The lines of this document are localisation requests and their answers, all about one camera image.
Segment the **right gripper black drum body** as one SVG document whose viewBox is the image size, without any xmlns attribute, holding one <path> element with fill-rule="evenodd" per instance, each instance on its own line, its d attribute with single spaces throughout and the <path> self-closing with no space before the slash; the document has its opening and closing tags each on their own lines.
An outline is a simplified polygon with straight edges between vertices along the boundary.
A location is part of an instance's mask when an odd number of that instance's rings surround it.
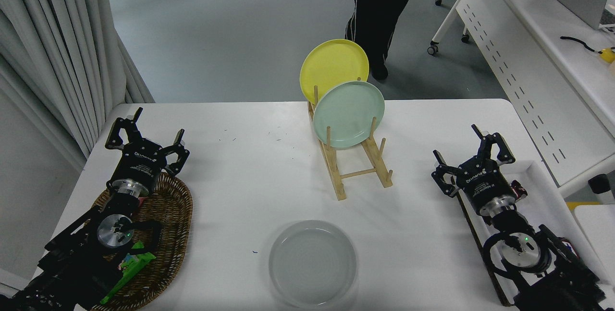
<svg viewBox="0 0 615 311">
<path fill-rule="evenodd" d="M 459 165 L 459 168 L 462 171 L 456 177 L 455 184 L 464 191 L 474 211 L 495 211 L 516 203 L 512 187 L 494 160 L 479 163 L 470 159 Z"/>
</svg>

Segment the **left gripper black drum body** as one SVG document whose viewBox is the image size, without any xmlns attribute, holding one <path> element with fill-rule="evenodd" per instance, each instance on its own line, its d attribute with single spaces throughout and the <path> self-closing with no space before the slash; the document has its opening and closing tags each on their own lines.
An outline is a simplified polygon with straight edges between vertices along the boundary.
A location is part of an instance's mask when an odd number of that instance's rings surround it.
<svg viewBox="0 0 615 311">
<path fill-rule="evenodd" d="M 140 184 L 146 191 L 153 191 L 167 165 L 161 151 L 160 145 L 147 139 L 125 144 L 120 162 L 111 176 L 112 188 L 118 189 L 123 182 L 130 181 Z"/>
</svg>

